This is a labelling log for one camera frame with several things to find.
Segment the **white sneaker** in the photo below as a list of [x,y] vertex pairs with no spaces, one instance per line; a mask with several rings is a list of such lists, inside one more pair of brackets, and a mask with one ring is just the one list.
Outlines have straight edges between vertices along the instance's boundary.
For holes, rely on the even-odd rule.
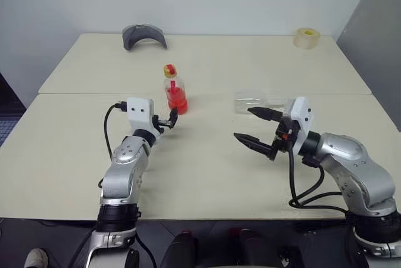
[[48,255],[43,249],[32,249],[25,260],[24,268],[48,268]]

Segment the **plastic bottle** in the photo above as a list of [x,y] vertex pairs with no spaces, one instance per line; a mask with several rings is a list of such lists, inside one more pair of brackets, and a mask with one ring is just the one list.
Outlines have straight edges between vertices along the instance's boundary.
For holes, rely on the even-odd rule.
[[164,88],[169,101],[170,109],[178,108],[178,114],[182,115],[188,110],[188,102],[185,97],[184,82],[177,76],[177,70],[173,64],[164,66]]

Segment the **wire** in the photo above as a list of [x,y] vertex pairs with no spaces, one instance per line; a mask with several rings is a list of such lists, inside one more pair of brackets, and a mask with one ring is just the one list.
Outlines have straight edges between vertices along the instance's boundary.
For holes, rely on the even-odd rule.
[[312,201],[315,201],[315,200],[323,198],[323,197],[342,195],[340,192],[321,193],[321,194],[315,195],[311,198],[308,198],[308,199],[304,200],[303,202],[300,202],[299,199],[314,192],[323,183],[323,180],[325,179],[325,172],[324,172],[322,166],[318,166],[319,171],[320,171],[320,177],[319,177],[318,181],[312,187],[310,187],[308,190],[297,195],[296,190],[295,190],[295,180],[294,180],[294,153],[293,153],[293,143],[292,142],[288,142],[288,159],[289,159],[289,189],[291,191],[291,197],[292,197],[292,199],[288,202],[289,206],[294,207],[296,209],[338,210],[338,211],[346,214],[346,210],[342,209],[340,207],[334,207],[331,205],[306,205]]
[[152,261],[153,264],[153,268],[157,268],[157,264],[156,264],[156,260],[155,257],[153,256],[152,252],[150,251],[150,249],[145,245],[145,243],[142,242],[142,240],[140,239],[138,233],[135,234],[135,238],[137,239],[139,245],[144,249],[144,251],[146,251],[146,253],[149,255],[150,260]]
[[96,229],[96,227],[92,227],[91,230],[86,234],[86,236],[83,238],[83,240],[81,241],[81,243],[79,244],[78,248],[75,250],[70,262],[68,263],[67,268],[73,268],[73,265],[75,263],[76,258],[78,257],[78,255],[80,254],[83,246],[85,245],[85,243],[88,241],[88,239],[90,238],[92,232]]
[[103,122],[103,131],[105,132],[105,140],[106,140],[106,145],[107,145],[107,151],[108,155],[110,156],[110,159],[112,159],[112,148],[110,147],[110,142],[108,141],[108,134],[107,134],[107,120],[108,116],[112,112],[113,108],[116,108],[116,104],[113,104],[106,112],[105,115],[105,121]]

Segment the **yellow bottle cap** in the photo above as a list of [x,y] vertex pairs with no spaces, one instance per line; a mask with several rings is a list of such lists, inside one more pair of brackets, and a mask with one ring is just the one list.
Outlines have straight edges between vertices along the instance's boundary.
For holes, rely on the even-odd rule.
[[173,64],[167,64],[164,66],[164,76],[167,78],[172,78],[177,76],[177,70]]

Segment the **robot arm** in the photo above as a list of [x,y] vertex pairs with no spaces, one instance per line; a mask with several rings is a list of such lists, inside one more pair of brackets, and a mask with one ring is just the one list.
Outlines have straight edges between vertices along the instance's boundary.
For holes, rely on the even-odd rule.
[[401,257],[401,218],[393,197],[394,182],[359,141],[310,131],[313,115],[305,97],[290,102],[283,113],[269,108],[248,110],[262,119],[279,122],[279,126],[271,145],[235,133],[241,143],[270,160],[292,146],[293,154],[301,155],[303,163],[323,167],[340,189],[348,206],[347,220],[355,226],[353,233],[363,251],[378,257]]
[[138,253],[130,248],[135,240],[135,224],[140,217],[138,200],[142,174],[147,168],[151,148],[164,129],[173,128],[177,109],[169,120],[154,115],[152,100],[129,98],[128,119],[133,135],[125,137],[112,154],[112,163],[102,181],[100,210],[96,230],[92,232],[89,267],[136,267]]

